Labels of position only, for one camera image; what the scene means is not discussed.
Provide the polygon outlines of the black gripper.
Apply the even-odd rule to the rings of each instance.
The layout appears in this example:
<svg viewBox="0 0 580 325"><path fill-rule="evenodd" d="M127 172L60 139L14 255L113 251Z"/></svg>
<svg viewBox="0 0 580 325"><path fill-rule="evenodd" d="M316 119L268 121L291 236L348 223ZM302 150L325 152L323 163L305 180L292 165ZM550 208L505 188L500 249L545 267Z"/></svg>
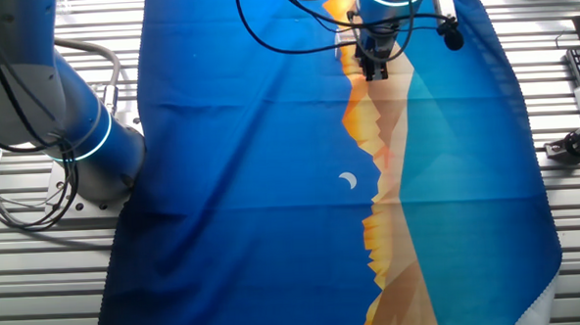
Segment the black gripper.
<svg viewBox="0 0 580 325"><path fill-rule="evenodd" d="M377 80L388 78L387 63L401 55L401 48L396 48L397 34L398 30L392 27L354 30L357 44L355 57L364 61L362 69L366 80L374 80L375 73Z"/></svg>

